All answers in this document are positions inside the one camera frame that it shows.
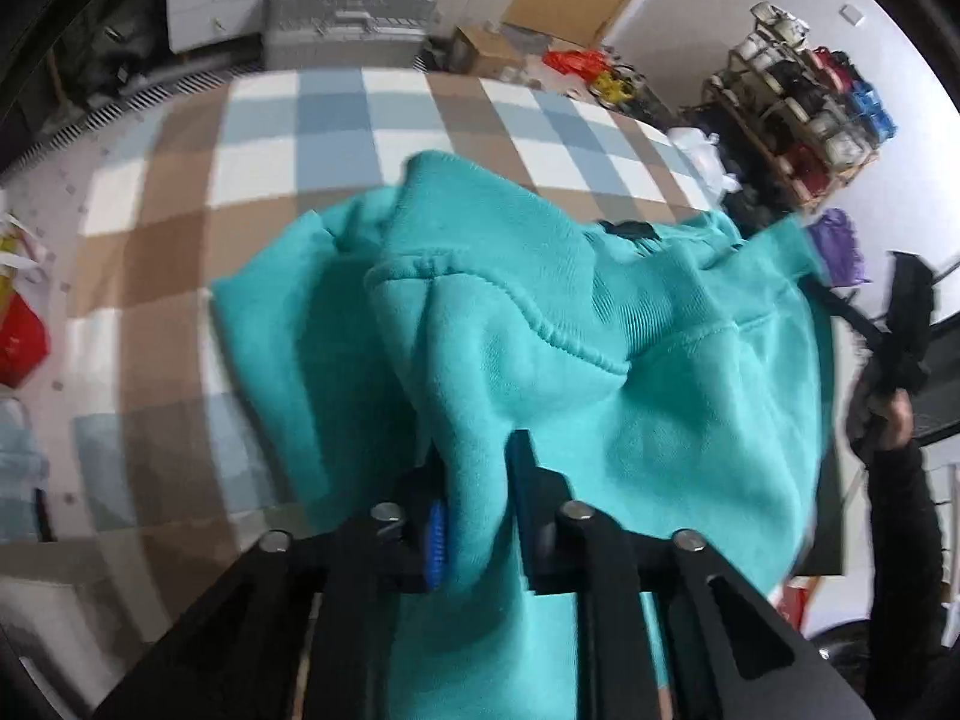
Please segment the person's right hand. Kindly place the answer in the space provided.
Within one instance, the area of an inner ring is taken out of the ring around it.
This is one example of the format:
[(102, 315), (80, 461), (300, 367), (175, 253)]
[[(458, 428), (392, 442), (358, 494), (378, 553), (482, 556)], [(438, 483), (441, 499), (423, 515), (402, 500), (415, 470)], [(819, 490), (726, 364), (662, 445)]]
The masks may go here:
[(884, 452), (903, 449), (914, 431), (913, 407), (907, 390), (898, 388), (887, 398), (875, 397), (872, 409), (884, 423), (878, 448)]

